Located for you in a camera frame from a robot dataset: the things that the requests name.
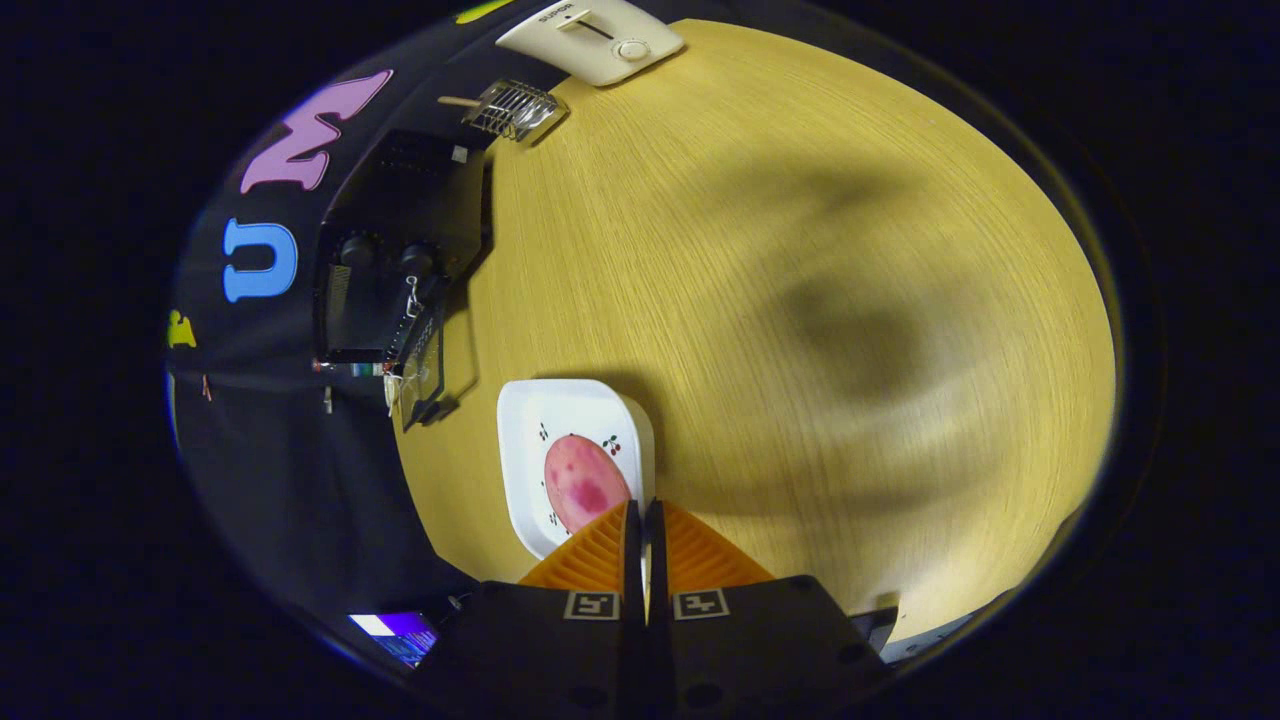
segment black background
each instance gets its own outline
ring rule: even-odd
[[[10,266],[41,279],[29,295],[28,283],[6,288],[19,324],[38,318],[37,340],[10,351],[9,389],[51,414],[12,430],[37,464],[8,454],[6,475],[28,471],[5,503],[6,547],[36,551],[19,552],[23,594],[8,614],[20,630],[5,692],[23,708],[14,716],[416,712],[270,605],[205,521],[166,430],[157,348],[169,288],[156,278],[230,163],[284,109],[449,10],[44,3],[22,18],[35,22],[14,38]],[[1170,337],[1152,473],[1096,568],[1070,592],[1001,615],[865,714],[1274,711],[1265,641],[1276,601],[1263,580],[1277,473],[1262,455],[1275,445],[1263,432],[1275,436],[1263,414],[1274,323],[1262,293],[1275,283],[1275,10],[1097,0],[840,10],[963,79],[977,64],[1057,118],[1133,214]]]

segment table surface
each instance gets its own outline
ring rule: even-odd
[[[509,380],[595,378],[657,436],[657,492],[910,637],[1020,583],[1088,496],[1115,356],[1093,273],[1007,155],[838,55],[681,20],[678,55],[534,147],[494,143],[492,252],[445,324],[461,407],[398,434],[435,550],[535,562],[507,516]]]

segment blue letter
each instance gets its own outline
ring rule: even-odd
[[[241,225],[236,218],[227,222],[223,233],[223,252],[230,258],[237,247],[265,245],[275,252],[275,263],[265,270],[237,270],[223,268],[223,292],[229,302],[241,297],[275,297],[289,290],[298,272],[298,243],[288,228],[274,223]]]

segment pink letter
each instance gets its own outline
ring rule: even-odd
[[[284,118],[284,127],[289,128],[289,135],[253,158],[244,170],[244,178],[241,179],[241,195],[260,182],[292,181],[302,183],[302,190],[315,190],[324,178],[325,168],[329,167],[329,154],[321,150],[311,158],[302,160],[294,158],[342,136],[338,128],[317,115],[332,113],[343,120],[351,119],[387,85],[392,72],[383,70],[366,78],[330,85],[289,113]]]

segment white plate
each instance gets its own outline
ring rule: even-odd
[[[630,397],[599,380],[516,380],[498,393],[498,451],[507,512],[520,542],[539,560],[572,534],[552,510],[543,469],[557,439],[576,434],[611,451],[640,512],[653,498],[653,425]],[[618,451],[612,454],[617,446]]]

